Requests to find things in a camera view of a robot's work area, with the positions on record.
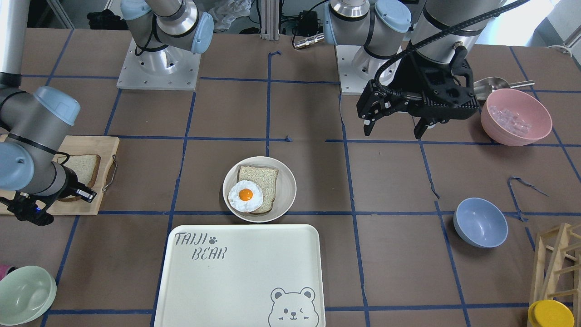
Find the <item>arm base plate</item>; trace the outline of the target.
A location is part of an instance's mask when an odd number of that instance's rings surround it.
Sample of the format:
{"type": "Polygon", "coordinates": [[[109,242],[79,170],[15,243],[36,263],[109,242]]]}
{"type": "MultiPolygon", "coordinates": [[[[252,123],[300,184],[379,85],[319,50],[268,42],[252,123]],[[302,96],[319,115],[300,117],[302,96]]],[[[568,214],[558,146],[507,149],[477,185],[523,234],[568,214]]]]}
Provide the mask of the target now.
{"type": "Polygon", "coordinates": [[[376,71],[388,62],[369,55],[363,46],[337,45],[335,50],[344,95],[361,95],[369,80],[375,78],[376,71]]]}
{"type": "Polygon", "coordinates": [[[157,52],[141,52],[131,40],[117,88],[195,91],[201,57],[173,46],[157,52]]]}

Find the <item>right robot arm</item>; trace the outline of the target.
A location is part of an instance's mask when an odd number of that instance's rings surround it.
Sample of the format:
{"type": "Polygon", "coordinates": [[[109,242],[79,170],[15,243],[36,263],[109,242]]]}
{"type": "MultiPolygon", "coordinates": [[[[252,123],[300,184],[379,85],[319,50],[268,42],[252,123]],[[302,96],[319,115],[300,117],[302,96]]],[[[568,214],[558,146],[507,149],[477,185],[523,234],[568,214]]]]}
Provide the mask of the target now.
{"type": "Polygon", "coordinates": [[[79,103],[52,87],[20,88],[29,7],[28,0],[1,2],[1,127],[8,136],[0,145],[0,186],[15,193],[1,203],[19,221],[45,226],[54,221],[48,209],[58,199],[78,195],[90,203],[96,193],[54,161],[79,103]]]}

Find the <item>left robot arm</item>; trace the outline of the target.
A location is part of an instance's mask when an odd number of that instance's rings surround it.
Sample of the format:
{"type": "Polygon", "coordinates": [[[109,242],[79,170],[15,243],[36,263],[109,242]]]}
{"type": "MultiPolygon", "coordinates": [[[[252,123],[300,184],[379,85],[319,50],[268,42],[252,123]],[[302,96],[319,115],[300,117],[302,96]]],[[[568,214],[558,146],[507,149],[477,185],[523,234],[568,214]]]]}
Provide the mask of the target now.
{"type": "Polygon", "coordinates": [[[398,0],[330,0],[325,41],[361,46],[374,65],[356,104],[369,136],[378,120],[396,112],[419,119],[420,139],[435,124],[466,120],[479,109],[467,55],[492,17],[524,4],[516,0],[428,0],[412,23],[398,0]]]}

